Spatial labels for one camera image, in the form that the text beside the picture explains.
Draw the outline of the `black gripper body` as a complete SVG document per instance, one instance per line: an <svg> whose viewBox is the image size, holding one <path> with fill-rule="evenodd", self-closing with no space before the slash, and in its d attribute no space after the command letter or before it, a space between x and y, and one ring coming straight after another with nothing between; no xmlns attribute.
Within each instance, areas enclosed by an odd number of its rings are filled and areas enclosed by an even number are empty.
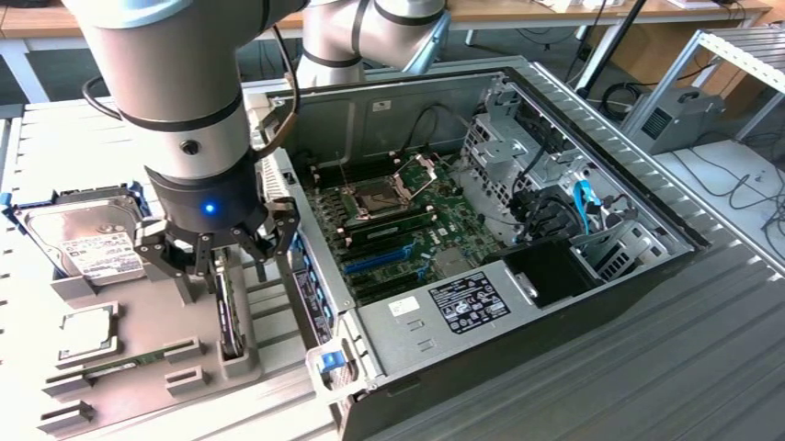
<svg viewBox="0 0 785 441"><path fill-rule="evenodd" d="M255 165L254 154L247 153L225 172L201 179L174 179L146 167L164 219L195 233L222 232L242 224L258 229L269 211Z"/></svg>

